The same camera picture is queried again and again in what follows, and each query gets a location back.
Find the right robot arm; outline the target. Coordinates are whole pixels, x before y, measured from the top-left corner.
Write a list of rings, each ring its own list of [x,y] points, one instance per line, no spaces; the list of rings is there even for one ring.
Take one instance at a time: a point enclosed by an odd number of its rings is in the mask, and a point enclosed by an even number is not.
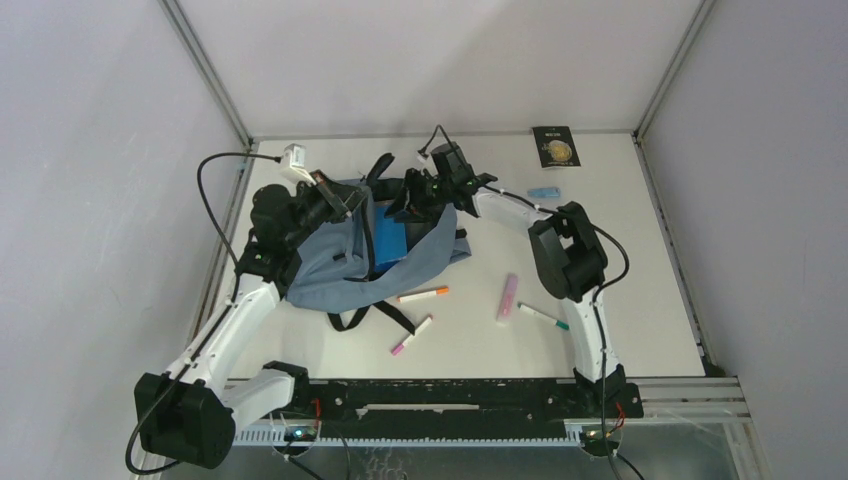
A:
[[[453,206],[525,234],[541,284],[560,301],[569,320],[579,406],[589,415],[605,415],[626,384],[602,298],[613,284],[605,276],[609,261],[602,245],[611,235],[594,225],[577,202],[550,210],[494,187],[496,177],[475,173],[455,142],[447,141],[429,156],[436,171],[409,169],[387,217],[406,223],[431,221]]]

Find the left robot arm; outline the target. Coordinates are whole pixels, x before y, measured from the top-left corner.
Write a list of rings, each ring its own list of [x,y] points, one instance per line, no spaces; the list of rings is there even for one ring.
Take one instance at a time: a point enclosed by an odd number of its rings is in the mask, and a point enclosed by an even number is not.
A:
[[[351,217],[367,198],[363,187],[320,171],[294,192],[270,184],[254,194],[252,227],[235,263],[231,296],[163,373],[145,373],[135,386],[138,420],[125,451],[132,473],[145,472],[133,463],[135,445],[172,466],[214,469],[254,421],[278,408],[290,417],[310,409],[311,388],[282,367],[264,367],[232,389],[226,383],[253,334],[294,283],[300,246],[323,224]]]

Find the blue-grey backpack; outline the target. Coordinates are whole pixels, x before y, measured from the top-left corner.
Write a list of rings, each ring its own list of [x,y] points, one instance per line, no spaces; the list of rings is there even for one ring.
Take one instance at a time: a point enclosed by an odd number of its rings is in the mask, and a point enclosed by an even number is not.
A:
[[[388,299],[417,289],[472,255],[467,232],[458,227],[457,212],[449,205],[436,222],[404,223],[406,257],[385,272],[375,272],[376,205],[391,202],[403,182],[383,175],[393,161],[385,153],[365,177],[346,180],[365,190],[366,201],[344,222],[322,225],[298,249],[302,265],[285,300],[325,313],[338,332],[357,327],[376,308],[412,333],[413,322]]]

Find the blue binder folder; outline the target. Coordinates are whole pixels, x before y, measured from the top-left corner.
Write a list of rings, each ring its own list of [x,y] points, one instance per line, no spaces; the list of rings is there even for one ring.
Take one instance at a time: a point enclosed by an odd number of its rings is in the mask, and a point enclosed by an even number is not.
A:
[[[387,202],[376,205],[374,227],[375,272],[382,273],[403,260],[407,253],[407,236],[404,223],[385,216]]]

